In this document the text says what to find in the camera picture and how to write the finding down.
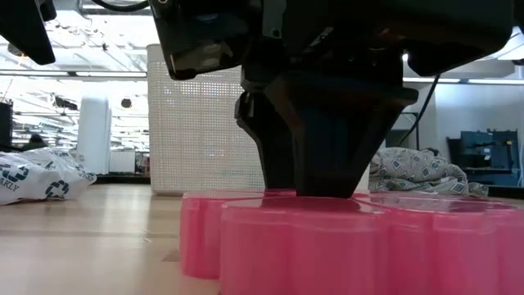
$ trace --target patterned fabric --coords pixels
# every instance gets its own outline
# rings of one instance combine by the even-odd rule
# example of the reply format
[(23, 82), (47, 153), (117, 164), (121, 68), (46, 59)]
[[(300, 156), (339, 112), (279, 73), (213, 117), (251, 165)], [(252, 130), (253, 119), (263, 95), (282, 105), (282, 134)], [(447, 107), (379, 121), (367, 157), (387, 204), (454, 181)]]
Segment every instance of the patterned fabric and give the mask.
[(417, 191), (487, 197), (488, 187), (468, 183), (464, 171), (431, 152), (401, 147), (383, 148), (371, 161), (369, 190)]

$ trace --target pink plastic part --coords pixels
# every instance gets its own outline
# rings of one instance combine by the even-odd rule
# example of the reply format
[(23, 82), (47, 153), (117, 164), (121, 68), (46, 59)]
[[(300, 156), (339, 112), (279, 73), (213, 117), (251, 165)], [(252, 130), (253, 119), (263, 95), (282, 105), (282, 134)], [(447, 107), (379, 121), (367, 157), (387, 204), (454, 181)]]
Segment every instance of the pink plastic part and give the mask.
[(524, 294), (521, 211), (409, 196), (359, 199), (387, 210), (388, 295)]
[(180, 260), (185, 275), (219, 278), (220, 215), (227, 201), (289, 197), (294, 191), (220, 190), (185, 193), (180, 216)]
[(382, 295), (380, 211), (315, 197), (228, 202), (222, 215), (224, 295)]

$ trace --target white pegboard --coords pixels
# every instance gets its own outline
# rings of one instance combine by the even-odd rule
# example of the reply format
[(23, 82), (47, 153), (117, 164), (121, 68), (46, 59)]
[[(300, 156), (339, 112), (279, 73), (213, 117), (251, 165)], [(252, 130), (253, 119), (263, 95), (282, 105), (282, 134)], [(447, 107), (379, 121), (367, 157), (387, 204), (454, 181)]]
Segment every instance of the white pegboard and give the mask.
[(174, 81), (160, 45), (147, 47), (154, 193), (264, 187), (255, 142), (234, 118), (239, 84), (240, 68)]

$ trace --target white plastic bag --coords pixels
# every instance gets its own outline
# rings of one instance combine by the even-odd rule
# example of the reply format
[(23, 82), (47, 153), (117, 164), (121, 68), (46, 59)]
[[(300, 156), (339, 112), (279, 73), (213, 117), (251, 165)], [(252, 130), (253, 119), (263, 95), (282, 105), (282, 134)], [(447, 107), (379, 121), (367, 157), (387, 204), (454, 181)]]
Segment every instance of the white plastic bag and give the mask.
[(67, 152), (40, 148), (0, 152), (0, 205), (21, 200), (78, 198), (97, 176)]

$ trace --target wooden table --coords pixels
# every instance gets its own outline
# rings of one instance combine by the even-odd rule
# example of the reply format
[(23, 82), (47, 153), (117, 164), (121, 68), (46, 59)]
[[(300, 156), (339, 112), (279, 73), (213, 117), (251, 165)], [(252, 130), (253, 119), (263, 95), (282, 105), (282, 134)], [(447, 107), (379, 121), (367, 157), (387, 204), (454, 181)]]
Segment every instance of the wooden table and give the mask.
[(180, 198), (92, 186), (77, 202), (0, 207), (2, 295), (217, 295), (178, 265)]

